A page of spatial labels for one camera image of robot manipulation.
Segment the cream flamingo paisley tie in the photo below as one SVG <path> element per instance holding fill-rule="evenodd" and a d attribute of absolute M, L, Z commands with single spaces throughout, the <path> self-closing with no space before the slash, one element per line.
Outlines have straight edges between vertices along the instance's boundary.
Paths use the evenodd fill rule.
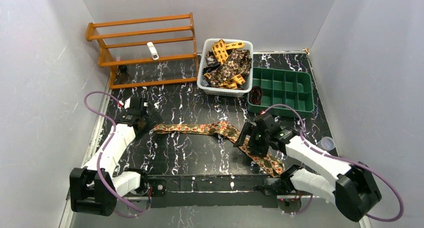
<path fill-rule="evenodd" d="M 185 134 L 198 135 L 221 135 L 227 138 L 231 143 L 251 158 L 258 166 L 260 166 L 268 175 L 279 177 L 285 172 L 285 165 L 272 154 L 268 153 L 265 157 L 254 155 L 248 145 L 247 138 L 241 145 L 236 144 L 241 132 L 227 121 L 220 121 L 210 124 L 159 124 L 154 127 L 153 132 L 156 134 L 166 134 L 179 132 Z"/>

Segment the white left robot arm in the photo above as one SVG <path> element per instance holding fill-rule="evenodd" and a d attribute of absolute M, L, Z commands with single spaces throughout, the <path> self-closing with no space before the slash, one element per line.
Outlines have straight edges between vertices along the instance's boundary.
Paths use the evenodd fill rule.
<path fill-rule="evenodd" d="M 128 168 L 118 176 L 114 172 L 128 146 L 149 135 L 163 119 L 147 98 L 131 97 L 119 105 L 123 110 L 115 119 L 108 119 L 111 129 L 106 140 L 88 162 L 69 175 L 74 212 L 110 216 L 118 201 L 129 203 L 125 195 L 145 195 L 152 190 L 141 169 Z"/>

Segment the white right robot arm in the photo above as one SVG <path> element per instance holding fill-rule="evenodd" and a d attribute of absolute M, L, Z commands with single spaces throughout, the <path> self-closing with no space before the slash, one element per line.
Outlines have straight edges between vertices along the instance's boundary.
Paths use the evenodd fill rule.
<path fill-rule="evenodd" d="M 351 221 L 362 219 L 382 199 L 373 174 L 364 164 L 340 161 L 307 141 L 301 131 L 277 124 L 268 113 L 246 122 L 234 146 L 246 146 L 258 158 L 265 158 L 271 148 L 312 169 L 292 165 L 255 187 L 263 194 L 305 191 L 333 203 Z"/>

